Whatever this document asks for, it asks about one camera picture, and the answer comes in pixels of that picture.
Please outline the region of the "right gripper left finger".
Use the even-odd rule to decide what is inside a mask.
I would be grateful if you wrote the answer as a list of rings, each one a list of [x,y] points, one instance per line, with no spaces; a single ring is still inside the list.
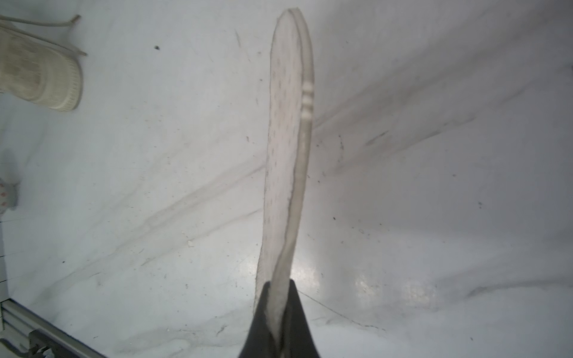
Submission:
[[[270,282],[267,281],[261,291],[249,333],[239,358],[274,358],[278,356],[275,339],[267,323],[266,308],[269,288]]]

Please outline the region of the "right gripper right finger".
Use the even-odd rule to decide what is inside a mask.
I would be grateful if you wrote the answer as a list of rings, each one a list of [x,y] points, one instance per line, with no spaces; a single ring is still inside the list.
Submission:
[[[320,358],[294,280],[289,281],[289,292],[283,317],[282,345],[284,357]]]

